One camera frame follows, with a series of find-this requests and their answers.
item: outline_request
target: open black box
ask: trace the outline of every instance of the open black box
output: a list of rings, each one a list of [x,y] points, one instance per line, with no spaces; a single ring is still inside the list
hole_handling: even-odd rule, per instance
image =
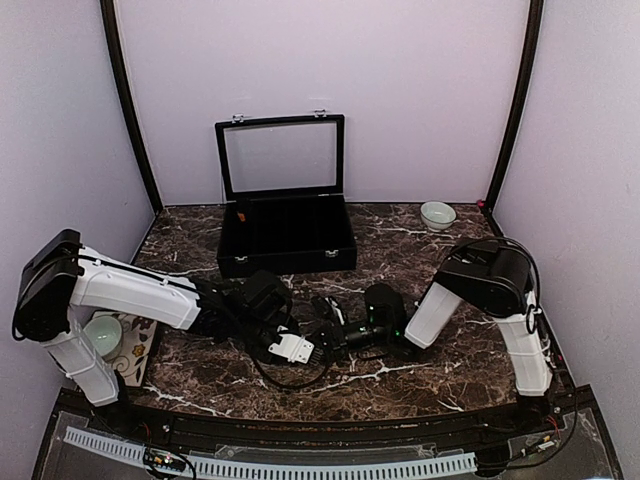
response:
[[[221,122],[216,137],[228,202],[217,254],[222,276],[355,268],[343,115]]]

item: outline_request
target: black metal beam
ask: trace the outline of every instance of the black metal beam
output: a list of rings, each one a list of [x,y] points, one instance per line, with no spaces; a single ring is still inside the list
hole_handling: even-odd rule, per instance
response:
[[[142,141],[138,117],[133,106],[133,97],[131,96],[131,89],[129,88],[127,70],[122,55],[122,45],[120,44],[120,36],[118,34],[115,5],[113,0],[100,0],[100,6],[102,8],[102,23],[107,38],[113,78],[116,81],[122,114],[124,115],[124,121],[127,125],[129,138],[131,139],[131,146],[133,147],[133,153],[136,157],[138,168],[140,169],[140,175],[142,176],[147,196],[149,197],[153,210],[157,214],[162,211],[162,199],[160,198],[160,192],[153,177],[149,157],[147,156],[147,151]]]
[[[509,160],[513,153],[513,147],[516,143],[522,112],[527,99],[529,90],[529,82],[531,80],[531,72],[533,70],[533,61],[536,56],[536,47],[538,45],[538,35],[540,33],[540,25],[542,24],[542,9],[544,0],[531,0],[529,6],[529,18],[527,20],[527,31],[524,36],[524,47],[522,49],[522,58],[520,60],[520,70],[518,71],[518,79],[516,81],[516,89],[513,94],[511,103],[511,111],[507,120],[507,128],[502,139],[502,146],[498,154],[496,168],[493,172],[491,185],[484,201],[484,206],[492,212],[498,201],[500,189],[504,183],[507,174]]]

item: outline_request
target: marble surface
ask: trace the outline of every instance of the marble surface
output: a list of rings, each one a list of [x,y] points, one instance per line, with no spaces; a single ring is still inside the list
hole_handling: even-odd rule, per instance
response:
[[[364,317],[364,289],[385,282],[400,292],[407,313],[422,296],[447,250],[461,236],[491,231],[475,205],[456,205],[444,233],[422,224],[419,205],[350,204],[358,245],[355,271],[284,276],[294,292],[293,315],[303,333],[317,319],[310,300],[333,295],[352,319]],[[172,207],[158,218],[137,259],[151,270],[220,280],[216,249],[223,207]],[[269,367],[279,380],[313,378],[313,368]],[[463,305],[436,343],[415,362],[363,361],[352,355],[320,383],[300,392],[266,384],[242,345],[163,328],[141,405],[232,418],[283,421],[385,420],[476,410],[515,401],[514,374],[498,328]]]

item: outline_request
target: white bowl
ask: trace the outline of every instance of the white bowl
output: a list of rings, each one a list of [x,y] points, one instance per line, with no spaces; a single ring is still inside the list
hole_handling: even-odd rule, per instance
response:
[[[441,232],[451,226],[456,211],[446,203],[427,202],[420,207],[420,216],[430,231]]]
[[[91,320],[84,333],[107,362],[113,360],[120,353],[122,347],[122,325],[111,315],[102,315]]]

